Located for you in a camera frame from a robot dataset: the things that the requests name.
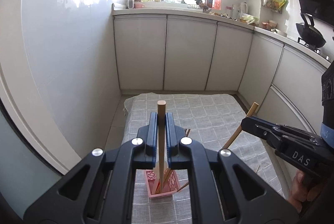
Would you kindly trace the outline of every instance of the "kitchen cabinet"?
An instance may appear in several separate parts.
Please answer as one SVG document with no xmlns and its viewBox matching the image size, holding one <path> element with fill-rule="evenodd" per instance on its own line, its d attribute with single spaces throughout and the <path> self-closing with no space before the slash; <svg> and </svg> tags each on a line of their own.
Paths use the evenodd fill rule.
<svg viewBox="0 0 334 224">
<path fill-rule="evenodd" d="M 216 29 L 216 21 L 168 16 L 164 90 L 205 89 Z"/>
<path fill-rule="evenodd" d="M 252 37 L 251 30 L 218 23 L 205 90 L 238 90 L 245 71 Z"/>
<path fill-rule="evenodd" d="M 289 125 L 304 131 L 313 132 L 310 124 L 306 121 L 300 111 L 293 103 L 274 85 L 269 88 L 257 117 L 274 124 Z M 291 164 L 277 157 L 289 186 L 297 169 Z"/>
<path fill-rule="evenodd" d="M 166 15 L 115 17 L 115 44 L 121 89 L 163 89 Z"/>
<path fill-rule="evenodd" d="M 273 81 L 283 44 L 269 37 L 254 34 L 247 65 L 238 89 L 248 105 L 261 105 Z"/>
<path fill-rule="evenodd" d="M 313 130 L 320 134 L 323 118 L 321 75 L 326 69 L 285 46 L 273 84 L 297 107 Z"/>
</svg>

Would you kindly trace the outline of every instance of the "gray checkered tablecloth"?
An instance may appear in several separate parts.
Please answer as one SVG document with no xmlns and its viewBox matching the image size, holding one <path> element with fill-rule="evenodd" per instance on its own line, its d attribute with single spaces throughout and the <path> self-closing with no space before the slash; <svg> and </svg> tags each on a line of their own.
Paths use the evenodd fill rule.
<svg viewBox="0 0 334 224">
<path fill-rule="evenodd" d="M 211 150 L 221 149 L 245 117 L 238 102 L 228 94 L 140 94 L 124 103 L 128 118 L 123 143 L 135 138 L 138 129 L 148 124 L 151 112 L 157 111 L 159 99 L 166 101 L 166 111 L 173 113 L 175 125 L 191 129 L 189 137 Z M 241 132 L 229 148 L 254 171 L 260 165 L 258 175 L 283 195 L 272 162 L 258 137 Z M 186 170 L 177 171 L 177 175 L 181 185 L 188 181 Z M 192 223 L 189 187 L 173 196 L 149 199 L 144 172 L 138 170 L 132 223 Z"/>
</svg>

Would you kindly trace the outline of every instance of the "silver screw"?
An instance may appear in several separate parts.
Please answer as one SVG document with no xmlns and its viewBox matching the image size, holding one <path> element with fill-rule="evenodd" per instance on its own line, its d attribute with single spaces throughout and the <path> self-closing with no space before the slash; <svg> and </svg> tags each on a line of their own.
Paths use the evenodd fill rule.
<svg viewBox="0 0 334 224">
<path fill-rule="evenodd" d="M 191 140 L 190 137 L 182 137 L 182 138 L 181 138 L 181 143 L 182 143 L 183 145 L 189 145 L 189 144 L 191 144 L 191 142 L 192 142 L 192 140 Z"/>
<path fill-rule="evenodd" d="M 231 155 L 231 151 L 229 149 L 227 149 L 227 148 L 223 148 L 220 151 L 220 155 L 224 156 L 224 157 L 229 157 Z"/>
<path fill-rule="evenodd" d="M 134 145 L 140 145 L 143 143 L 143 140 L 141 138 L 134 138 L 131 140 L 131 143 L 134 144 Z"/>
<path fill-rule="evenodd" d="M 94 156 L 101 156 L 103 154 L 103 149 L 101 148 L 96 148 L 93 149 L 91 152 Z"/>
</svg>

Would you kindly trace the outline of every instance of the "pink basket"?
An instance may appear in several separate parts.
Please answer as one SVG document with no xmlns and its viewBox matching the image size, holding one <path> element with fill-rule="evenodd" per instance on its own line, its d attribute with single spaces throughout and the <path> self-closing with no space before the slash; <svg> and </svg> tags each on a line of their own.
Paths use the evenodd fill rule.
<svg viewBox="0 0 334 224">
<path fill-rule="evenodd" d="M 174 193 L 176 193 L 176 190 L 178 190 L 180 188 L 179 179 L 176 175 L 176 172 L 173 170 L 172 174 L 170 175 L 170 177 L 168 179 L 168 183 L 165 184 L 165 186 L 162 190 L 162 193 L 152 195 L 151 191 L 152 191 L 152 188 L 153 188 L 153 184 L 154 184 L 156 175 L 152 170 L 145 170 L 144 175 L 145 175 L 147 193 L 148 193 L 149 198 L 158 198 L 158 197 L 170 196 L 170 195 L 173 195 Z"/>
</svg>

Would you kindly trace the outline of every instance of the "countertop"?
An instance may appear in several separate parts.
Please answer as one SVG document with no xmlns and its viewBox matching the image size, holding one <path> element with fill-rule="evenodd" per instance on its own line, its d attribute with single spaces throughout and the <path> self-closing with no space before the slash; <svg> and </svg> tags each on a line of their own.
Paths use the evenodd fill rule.
<svg viewBox="0 0 334 224">
<path fill-rule="evenodd" d="M 292 48 L 295 48 L 302 53 L 306 54 L 319 64 L 321 64 L 323 67 L 328 68 L 330 66 L 330 62 L 327 61 L 324 57 L 320 56 L 319 54 L 315 53 L 314 51 L 308 49 L 307 47 L 303 46 L 302 44 L 293 41 L 287 37 L 275 34 L 271 31 L 254 27 L 245 23 L 241 23 L 236 20 L 231 20 L 228 18 L 223 18 L 215 15 L 210 15 L 202 12 L 197 11 L 190 11 L 187 9 L 156 9 L 156 8 L 140 8 L 140 9 L 123 9 L 123 8 L 117 8 L 114 5 L 112 6 L 112 14 L 114 16 L 121 16 L 121 15 L 140 15 L 140 14 L 160 14 L 160 15 L 176 15 L 176 16 L 188 16 L 188 17 L 196 17 L 196 18 L 203 18 L 203 19 L 210 19 L 213 21 L 219 21 L 223 23 L 228 23 L 231 25 L 243 27 L 249 30 L 252 30 L 256 33 L 263 34 L 265 36 L 271 37 L 275 40 L 281 41 L 282 43 L 291 46 Z"/>
</svg>

